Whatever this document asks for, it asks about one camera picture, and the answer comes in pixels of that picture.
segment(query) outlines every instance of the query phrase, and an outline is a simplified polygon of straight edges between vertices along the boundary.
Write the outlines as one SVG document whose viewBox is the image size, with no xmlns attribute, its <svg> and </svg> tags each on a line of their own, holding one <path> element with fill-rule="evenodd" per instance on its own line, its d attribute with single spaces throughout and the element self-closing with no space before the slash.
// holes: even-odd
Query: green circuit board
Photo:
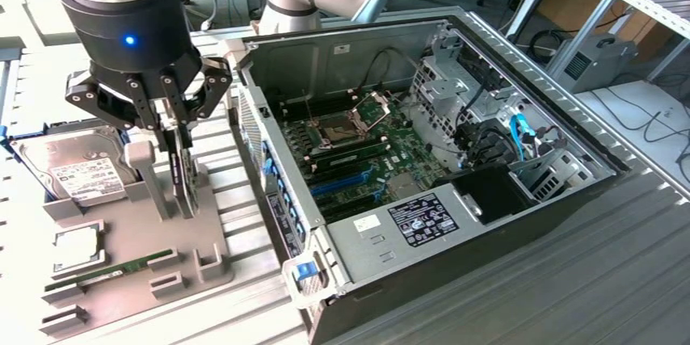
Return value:
<svg viewBox="0 0 690 345">
<path fill-rule="evenodd" d="M 449 174 L 414 129 L 405 125 L 406 108 L 399 108 L 393 101 L 387 108 L 390 114 L 363 135 L 351 124 L 349 111 L 283 122 L 283 135 L 327 222 L 426 191 L 434 181 Z M 377 99 L 365 99 L 357 111 L 366 124 L 374 124 L 385 114 Z M 319 148 L 323 138 L 334 146 L 331 149 Z M 333 154 L 339 147 L 353 151 L 342 153 L 345 156 L 319 159 L 319 153 L 330 151 Z M 314 157 L 311 161 L 306 161 L 306 155 Z M 334 165 L 319 164 L 323 160 Z M 351 182 L 349 179 L 357 184 L 339 187 Z"/>
</svg>

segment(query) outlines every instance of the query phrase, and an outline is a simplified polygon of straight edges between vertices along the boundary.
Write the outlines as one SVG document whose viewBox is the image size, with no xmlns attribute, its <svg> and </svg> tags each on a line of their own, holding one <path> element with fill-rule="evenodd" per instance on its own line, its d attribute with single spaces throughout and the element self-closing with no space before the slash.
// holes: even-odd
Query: blue pcie slot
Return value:
<svg viewBox="0 0 690 345">
<path fill-rule="evenodd" d="M 369 176 L 371 175 L 373 171 L 374 171 L 374 167 L 371 166 L 369 168 L 369 170 L 363 171 L 362 173 L 358 173 L 347 178 L 333 181 L 331 183 L 327 183 L 319 187 L 314 187 L 311 189 L 311 195 L 319 196 L 322 194 L 327 194 L 327 193 L 334 192 L 346 187 L 366 183 L 369 181 Z"/>
</svg>

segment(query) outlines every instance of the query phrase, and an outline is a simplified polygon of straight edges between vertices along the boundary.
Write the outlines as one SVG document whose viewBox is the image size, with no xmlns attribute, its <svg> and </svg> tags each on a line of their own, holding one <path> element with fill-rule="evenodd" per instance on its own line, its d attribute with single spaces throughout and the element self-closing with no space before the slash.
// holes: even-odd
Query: blue led light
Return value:
<svg viewBox="0 0 690 345">
<path fill-rule="evenodd" d="M 138 44 L 138 38 L 135 36 L 126 36 L 126 44 L 127 46 L 134 46 Z"/>
</svg>

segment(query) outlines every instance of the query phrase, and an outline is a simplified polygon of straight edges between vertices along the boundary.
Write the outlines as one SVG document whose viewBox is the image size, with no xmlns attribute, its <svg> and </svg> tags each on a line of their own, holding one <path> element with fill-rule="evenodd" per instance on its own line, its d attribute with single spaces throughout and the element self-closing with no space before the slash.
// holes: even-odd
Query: motherboard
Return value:
<svg viewBox="0 0 690 345">
<path fill-rule="evenodd" d="M 413 129 L 411 107 L 378 91 L 350 101 L 326 114 L 327 104 L 302 103 L 299 120 L 295 107 L 283 110 L 283 135 L 329 223 L 414 196 L 449 173 Z"/>
</svg>

